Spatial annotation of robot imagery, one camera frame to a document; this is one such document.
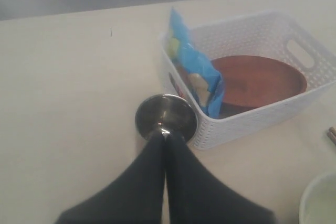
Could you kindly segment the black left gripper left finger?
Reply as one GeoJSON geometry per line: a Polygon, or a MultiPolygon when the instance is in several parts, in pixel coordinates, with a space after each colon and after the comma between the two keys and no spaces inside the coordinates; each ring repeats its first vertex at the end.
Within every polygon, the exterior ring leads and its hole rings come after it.
{"type": "Polygon", "coordinates": [[[161,223],[165,138],[153,132],[142,152],[110,185],[64,211],[57,223],[161,223]]]}

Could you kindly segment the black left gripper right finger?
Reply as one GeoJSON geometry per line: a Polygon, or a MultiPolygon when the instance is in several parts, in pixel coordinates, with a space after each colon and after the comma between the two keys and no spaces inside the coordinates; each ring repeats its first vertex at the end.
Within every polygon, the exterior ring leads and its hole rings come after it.
{"type": "Polygon", "coordinates": [[[273,211],[230,189],[196,158],[183,136],[165,141],[171,223],[277,223],[273,211]]]}

